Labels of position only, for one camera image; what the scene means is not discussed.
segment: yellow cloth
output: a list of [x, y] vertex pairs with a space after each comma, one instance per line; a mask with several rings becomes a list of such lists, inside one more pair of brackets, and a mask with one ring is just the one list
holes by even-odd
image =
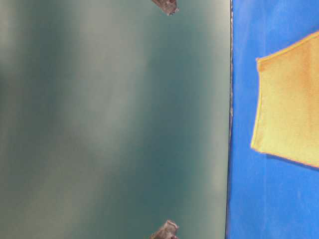
[[319, 32], [257, 59], [257, 70], [251, 147], [319, 167]]

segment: blue surface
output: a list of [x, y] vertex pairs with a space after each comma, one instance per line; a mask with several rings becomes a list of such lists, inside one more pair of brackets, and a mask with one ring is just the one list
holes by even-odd
[[256, 58], [319, 30], [318, 0], [233, 0], [233, 129], [229, 239], [315, 239], [319, 170], [250, 148], [258, 98]]

